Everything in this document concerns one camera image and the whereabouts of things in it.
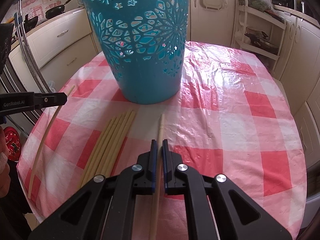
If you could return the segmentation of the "person's left hand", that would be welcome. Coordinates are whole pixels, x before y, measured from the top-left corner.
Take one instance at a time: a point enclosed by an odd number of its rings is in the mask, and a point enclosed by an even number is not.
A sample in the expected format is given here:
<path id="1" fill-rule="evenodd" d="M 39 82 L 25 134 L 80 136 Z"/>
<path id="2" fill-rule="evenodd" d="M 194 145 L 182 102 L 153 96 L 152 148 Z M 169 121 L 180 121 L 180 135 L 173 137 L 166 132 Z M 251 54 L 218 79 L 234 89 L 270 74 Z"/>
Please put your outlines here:
<path id="1" fill-rule="evenodd" d="M 0 198 L 3 198 L 8 194 L 11 179 L 9 176 L 10 167 L 8 164 L 9 150 L 5 142 L 5 135 L 2 127 L 1 127 L 0 152 L 1 152 Z"/>

